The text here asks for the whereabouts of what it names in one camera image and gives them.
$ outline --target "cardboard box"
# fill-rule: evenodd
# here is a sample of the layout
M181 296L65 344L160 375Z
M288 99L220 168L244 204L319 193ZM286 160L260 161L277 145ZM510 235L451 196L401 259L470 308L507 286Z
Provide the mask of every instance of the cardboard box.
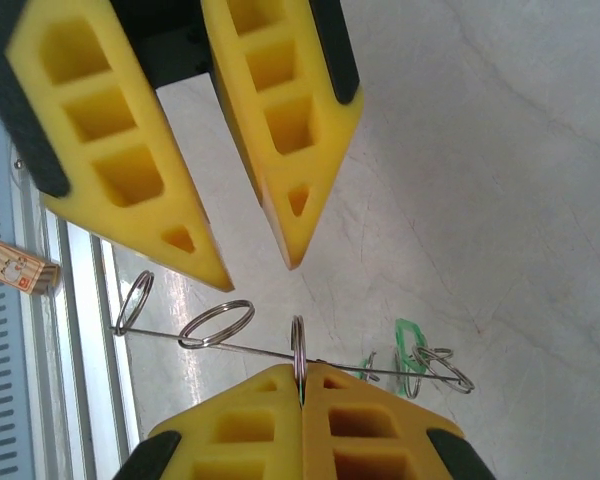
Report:
M43 294L58 281L60 267L0 242L0 281L25 293Z

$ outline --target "white floor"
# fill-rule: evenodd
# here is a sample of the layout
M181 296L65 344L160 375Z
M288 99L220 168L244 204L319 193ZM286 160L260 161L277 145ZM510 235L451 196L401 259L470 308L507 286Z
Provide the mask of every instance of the white floor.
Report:
M237 289L123 249L138 326L177 332L233 298L237 338L358 363L396 317L456 350L468 396L427 382L499 479L600 479L600 0L343 0L364 117L307 257L286 270L210 84L159 92ZM272 364L130 339L141 428ZM388 367L387 356L378 366Z

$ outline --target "ventilation slot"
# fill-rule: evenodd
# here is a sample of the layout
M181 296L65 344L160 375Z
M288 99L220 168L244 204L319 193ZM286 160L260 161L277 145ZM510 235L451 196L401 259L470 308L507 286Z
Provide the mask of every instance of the ventilation slot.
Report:
M403 455L360 454L340 452L333 454L337 480L410 480L416 476Z
M115 87L65 105L78 138L83 142L108 137L136 126L122 95Z
M16 473L18 471L18 467L8 467L0 469L0 477L4 475L11 475L12 473Z
M275 420L271 412L267 410L236 410L220 417L214 442L272 442L274 432Z
M238 35L260 30L284 19L282 0L227 0Z
M257 91L290 82L298 72L292 41L272 45L247 55L247 64Z
M146 147L136 147L94 162L107 197L118 207L130 207L162 194L164 184Z
M329 427L334 437L397 438L391 416L377 407L333 407Z
M196 480L262 480L264 462L258 460L199 461L194 464L193 478Z
M282 155L316 143L316 128L311 98L301 98L265 111L276 150Z
M0 418L11 417L11 416L13 416L13 414L14 414L13 410L2 410L2 411L0 411Z
M51 82L56 85L110 69L93 29L82 19L49 27L40 54Z
M196 247L189 232L184 227L176 227L162 234L162 240L184 252L193 253Z

